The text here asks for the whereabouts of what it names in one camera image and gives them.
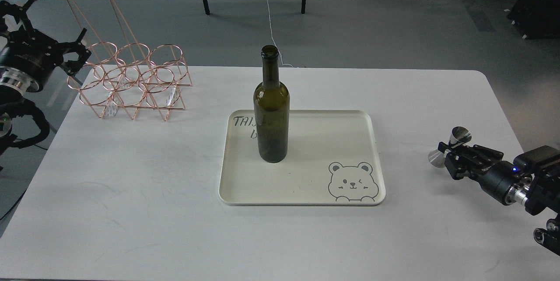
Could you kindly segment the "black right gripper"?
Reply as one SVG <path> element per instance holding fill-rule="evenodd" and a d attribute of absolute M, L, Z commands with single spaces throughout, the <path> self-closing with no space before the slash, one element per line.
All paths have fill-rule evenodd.
<path fill-rule="evenodd" d="M 470 140 L 456 143 L 440 142 L 438 151 L 447 154 L 444 167 L 451 178 L 470 177 L 485 193 L 504 205 L 559 205 L 559 150 L 542 146 L 503 161 L 503 153 L 479 145 L 470 147 Z"/>

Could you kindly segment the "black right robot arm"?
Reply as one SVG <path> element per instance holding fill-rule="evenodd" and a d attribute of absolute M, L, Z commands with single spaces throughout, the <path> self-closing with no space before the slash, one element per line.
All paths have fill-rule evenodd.
<path fill-rule="evenodd" d="M 429 162 L 446 168 L 451 178 L 468 177 L 503 205 L 521 204 L 530 215 L 545 209 L 559 213 L 560 152 L 547 145 L 518 155 L 513 162 L 503 153 L 480 145 L 439 143 L 428 155 Z"/>

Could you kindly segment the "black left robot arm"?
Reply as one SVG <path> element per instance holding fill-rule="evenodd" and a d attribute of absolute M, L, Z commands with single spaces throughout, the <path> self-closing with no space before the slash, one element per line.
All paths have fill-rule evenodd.
<path fill-rule="evenodd" d="M 24 97 L 44 89 L 56 68 L 68 76 L 75 76 L 84 67 L 91 51 L 82 43 L 83 28 L 73 42 L 60 43 L 34 28 L 27 11 L 35 0 L 22 6 L 1 2 L 1 36 L 7 43 L 0 54 L 1 67 L 1 151 L 8 148 L 32 147 L 45 140 L 50 124 L 36 104 Z M 13 120 L 30 116 L 39 132 L 19 140 L 13 133 Z"/>

